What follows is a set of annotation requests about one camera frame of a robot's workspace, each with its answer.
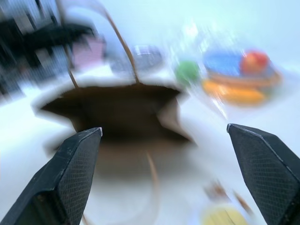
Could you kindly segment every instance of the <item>green fruit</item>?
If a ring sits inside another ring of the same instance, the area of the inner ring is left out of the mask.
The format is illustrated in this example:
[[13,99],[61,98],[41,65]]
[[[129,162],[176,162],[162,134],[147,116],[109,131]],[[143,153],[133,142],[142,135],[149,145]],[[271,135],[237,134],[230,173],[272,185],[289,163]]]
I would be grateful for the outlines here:
[[182,61],[175,70],[177,80],[185,85],[195,82],[199,78],[199,66],[193,61]]

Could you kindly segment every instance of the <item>red apple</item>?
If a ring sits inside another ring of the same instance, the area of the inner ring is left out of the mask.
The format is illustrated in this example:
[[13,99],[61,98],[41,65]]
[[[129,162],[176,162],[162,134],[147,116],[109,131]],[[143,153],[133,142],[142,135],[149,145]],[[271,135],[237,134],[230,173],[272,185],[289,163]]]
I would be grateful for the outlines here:
[[240,70],[243,73],[261,73],[269,61],[269,57],[263,52],[248,52],[240,62]]

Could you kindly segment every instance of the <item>fruit bowl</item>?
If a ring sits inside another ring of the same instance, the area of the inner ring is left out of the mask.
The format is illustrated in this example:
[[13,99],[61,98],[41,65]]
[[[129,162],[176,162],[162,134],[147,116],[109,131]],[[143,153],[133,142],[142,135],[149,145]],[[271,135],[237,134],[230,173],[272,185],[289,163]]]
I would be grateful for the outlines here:
[[223,84],[265,88],[281,80],[269,58],[258,52],[213,52],[203,62],[208,77]]

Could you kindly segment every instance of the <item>pink object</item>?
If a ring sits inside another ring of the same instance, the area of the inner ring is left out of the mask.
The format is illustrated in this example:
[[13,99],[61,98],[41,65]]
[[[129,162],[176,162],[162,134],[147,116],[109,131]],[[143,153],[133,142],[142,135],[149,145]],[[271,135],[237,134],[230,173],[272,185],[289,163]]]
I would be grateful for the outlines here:
[[73,65],[75,68],[85,68],[103,60],[105,42],[95,37],[86,37],[88,45],[75,43],[73,45]]

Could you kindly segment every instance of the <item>yellow object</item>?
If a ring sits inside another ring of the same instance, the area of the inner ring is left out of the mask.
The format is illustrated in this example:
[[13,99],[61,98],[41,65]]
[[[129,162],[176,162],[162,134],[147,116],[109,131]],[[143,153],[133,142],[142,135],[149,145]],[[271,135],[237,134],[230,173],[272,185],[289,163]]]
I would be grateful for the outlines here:
[[202,225],[249,225],[234,207],[219,208],[204,217]]
[[262,92],[255,89],[231,87],[210,80],[203,81],[202,86],[208,95],[230,103],[256,105],[266,99]]

